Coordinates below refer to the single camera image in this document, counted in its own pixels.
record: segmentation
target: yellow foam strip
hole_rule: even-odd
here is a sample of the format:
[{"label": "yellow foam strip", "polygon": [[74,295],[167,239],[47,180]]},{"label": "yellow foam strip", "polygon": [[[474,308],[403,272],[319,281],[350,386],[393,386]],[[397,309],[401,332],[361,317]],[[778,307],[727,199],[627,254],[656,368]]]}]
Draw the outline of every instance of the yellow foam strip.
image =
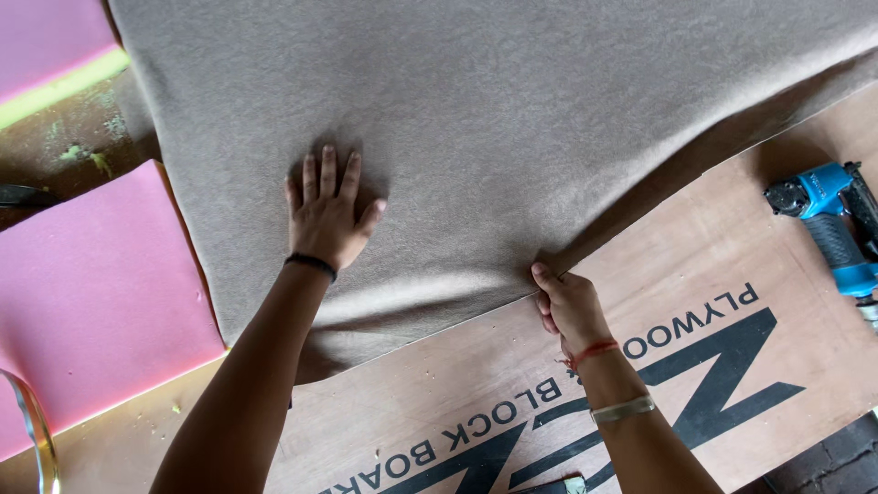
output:
[{"label": "yellow foam strip", "polygon": [[10,99],[0,105],[0,129],[121,72],[130,61],[125,50],[116,48],[49,84]]}]

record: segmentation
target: plywood board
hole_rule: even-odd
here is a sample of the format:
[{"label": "plywood board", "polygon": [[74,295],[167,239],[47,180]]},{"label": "plywood board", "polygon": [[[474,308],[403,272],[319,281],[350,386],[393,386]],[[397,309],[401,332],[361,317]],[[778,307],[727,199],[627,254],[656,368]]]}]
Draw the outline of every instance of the plywood board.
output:
[{"label": "plywood board", "polygon": [[[802,225],[772,216],[760,194],[829,158],[862,160],[878,184],[876,103],[878,91],[861,93],[717,166],[573,269],[594,281],[659,408],[727,491],[878,404],[878,338]],[[297,387],[266,491],[499,493],[580,473],[618,492],[560,358],[527,297]],[[62,434],[66,491],[146,491],[211,374],[126,403],[81,438]],[[24,460],[0,465],[0,478]]]}]

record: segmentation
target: black wristband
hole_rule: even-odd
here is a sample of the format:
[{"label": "black wristband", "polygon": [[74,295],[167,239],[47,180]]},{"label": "black wristband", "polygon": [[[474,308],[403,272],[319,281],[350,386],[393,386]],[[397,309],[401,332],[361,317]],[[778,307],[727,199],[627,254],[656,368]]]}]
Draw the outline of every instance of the black wristband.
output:
[{"label": "black wristband", "polygon": [[317,269],[325,272],[329,275],[329,278],[332,278],[330,284],[335,283],[335,279],[338,278],[338,273],[335,272],[335,269],[332,268],[329,263],[324,261],[323,259],[317,259],[312,256],[306,256],[305,254],[299,254],[298,252],[293,252],[285,261],[284,265],[288,265],[290,263],[299,263],[302,265],[310,265],[312,267],[316,267]]}]

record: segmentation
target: red thread bracelet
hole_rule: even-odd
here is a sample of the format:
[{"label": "red thread bracelet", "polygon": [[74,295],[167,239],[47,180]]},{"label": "red thread bracelet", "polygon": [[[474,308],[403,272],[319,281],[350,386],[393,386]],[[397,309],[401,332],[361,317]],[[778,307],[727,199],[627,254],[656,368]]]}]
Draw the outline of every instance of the red thread bracelet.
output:
[{"label": "red thread bracelet", "polygon": [[600,355],[604,352],[609,352],[610,350],[615,350],[618,347],[619,342],[616,341],[615,338],[599,339],[598,341],[595,341],[594,343],[589,345],[588,348],[583,350],[579,355],[576,355],[572,359],[563,360],[563,362],[573,372],[576,372],[576,367],[582,360],[585,360],[588,357],[593,357],[594,355]]}]

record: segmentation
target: pink foam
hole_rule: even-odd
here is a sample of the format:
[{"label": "pink foam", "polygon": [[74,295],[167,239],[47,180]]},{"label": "pink foam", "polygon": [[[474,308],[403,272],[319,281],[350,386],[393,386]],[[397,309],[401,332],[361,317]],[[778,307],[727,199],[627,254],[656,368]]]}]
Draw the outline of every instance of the pink foam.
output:
[{"label": "pink foam", "polygon": [[118,46],[100,0],[0,0],[0,103]]},{"label": "pink foam", "polygon": [[[0,232],[0,367],[52,432],[224,351],[155,162]],[[30,445],[0,378],[0,460]]]}]

